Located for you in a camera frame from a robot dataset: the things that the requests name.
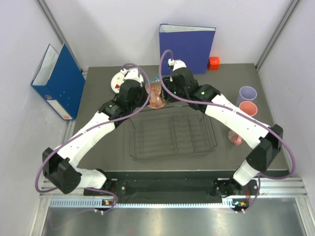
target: blue binder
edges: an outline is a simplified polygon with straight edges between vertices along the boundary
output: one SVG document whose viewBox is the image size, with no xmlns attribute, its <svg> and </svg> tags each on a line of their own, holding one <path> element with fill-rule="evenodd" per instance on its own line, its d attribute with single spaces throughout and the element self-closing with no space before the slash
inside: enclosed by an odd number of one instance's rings
<svg viewBox="0 0 315 236">
<path fill-rule="evenodd" d="M 64 44 L 58 54 L 51 45 L 31 85 L 63 119 L 76 119 L 85 79 Z"/>
<path fill-rule="evenodd" d="M 161 24 L 159 27 L 160 57 L 167 49 L 174 59 L 185 62 L 193 74 L 205 74 L 216 28 Z M 170 75 L 167 55 L 163 61 L 162 75 Z"/>
</svg>

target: wire dish rack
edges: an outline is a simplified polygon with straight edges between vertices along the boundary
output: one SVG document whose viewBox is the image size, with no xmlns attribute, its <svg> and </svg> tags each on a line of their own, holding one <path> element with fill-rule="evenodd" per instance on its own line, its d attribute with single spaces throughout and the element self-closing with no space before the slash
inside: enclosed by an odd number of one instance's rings
<svg viewBox="0 0 315 236">
<path fill-rule="evenodd" d="M 133 160 L 210 152 L 217 147 L 209 116 L 189 106 L 145 110 L 129 120 Z"/>
</svg>

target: pink cup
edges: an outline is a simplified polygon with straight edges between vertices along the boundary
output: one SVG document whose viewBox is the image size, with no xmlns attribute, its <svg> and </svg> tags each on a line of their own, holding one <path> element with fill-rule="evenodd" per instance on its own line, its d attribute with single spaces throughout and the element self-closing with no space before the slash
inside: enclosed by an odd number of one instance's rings
<svg viewBox="0 0 315 236">
<path fill-rule="evenodd" d="M 257 106 L 253 102 L 250 102 L 250 101 L 242 102 L 239 108 L 251 117 L 255 116 L 258 112 Z M 235 133 L 233 130 L 229 131 L 229 133 L 227 134 L 227 137 L 236 146 L 239 146 L 244 141 L 242 137 L 239 136 L 237 133 Z"/>
</svg>

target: small red object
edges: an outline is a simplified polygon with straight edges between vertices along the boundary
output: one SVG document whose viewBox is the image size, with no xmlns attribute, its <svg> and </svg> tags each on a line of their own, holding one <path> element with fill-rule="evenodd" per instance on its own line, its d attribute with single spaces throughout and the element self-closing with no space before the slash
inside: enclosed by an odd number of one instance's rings
<svg viewBox="0 0 315 236">
<path fill-rule="evenodd" d="M 209 58 L 209 70 L 218 70 L 220 67 L 220 58 L 213 57 Z"/>
</svg>

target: shiny metal floor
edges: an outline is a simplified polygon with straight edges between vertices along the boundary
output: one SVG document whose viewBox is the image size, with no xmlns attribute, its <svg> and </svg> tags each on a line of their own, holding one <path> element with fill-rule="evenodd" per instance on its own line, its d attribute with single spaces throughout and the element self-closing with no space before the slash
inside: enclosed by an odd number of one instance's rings
<svg viewBox="0 0 315 236">
<path fill-rule="evenodd" d="M 54 227 L 81 211 L 49 208 Z M 230 209 L 123 209 L 84 212 L 43 236 L 306 236 L 295 199 L 258 199 L 246 214 Z"/>
</svg>

